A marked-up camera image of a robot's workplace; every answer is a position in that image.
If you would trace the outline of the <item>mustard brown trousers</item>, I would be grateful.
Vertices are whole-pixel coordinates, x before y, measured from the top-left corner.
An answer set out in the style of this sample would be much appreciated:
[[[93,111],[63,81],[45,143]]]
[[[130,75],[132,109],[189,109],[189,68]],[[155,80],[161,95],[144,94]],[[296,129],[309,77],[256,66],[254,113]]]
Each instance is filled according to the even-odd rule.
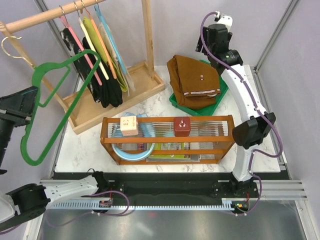
[[[199,110],[217,102],[220,76],[211,65],[176,54],[167,62],[167,69],[179,106]]]

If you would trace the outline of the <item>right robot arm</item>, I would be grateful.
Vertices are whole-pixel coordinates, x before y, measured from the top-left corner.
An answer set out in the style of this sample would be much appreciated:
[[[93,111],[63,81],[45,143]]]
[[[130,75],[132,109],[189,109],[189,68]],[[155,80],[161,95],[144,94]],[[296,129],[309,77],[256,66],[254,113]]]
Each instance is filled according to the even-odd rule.
[[[216,186],[228,197],[258,197],[261,190],[252,172],[254,153],[276,121],[273,112],[261,105],[248,81],[239,52],[229,48],[232,33],[221,23],[200,27],[198,52],[207,55],[211,66],[230,89],[238,107],[241,124],[232,130],[237,144],[235,166],[228,182]]]

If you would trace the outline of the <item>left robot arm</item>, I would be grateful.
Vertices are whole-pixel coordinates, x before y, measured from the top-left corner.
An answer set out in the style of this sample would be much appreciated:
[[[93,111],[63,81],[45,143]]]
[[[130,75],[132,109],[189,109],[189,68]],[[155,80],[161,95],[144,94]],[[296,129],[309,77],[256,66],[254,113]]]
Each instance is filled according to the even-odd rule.
[[[36,104],[38,88],[31,86],[0,99],[0,157],[3,159],[16,127],[29,127]],[[49,207],[82,196],[97,194],[106,196],[110,183],[103,172],[94,171],[92,175],[80,180],[45,186],[30,183],[7,193],[0,194],[0,233],[13,231],[23,223],[42,215]]]

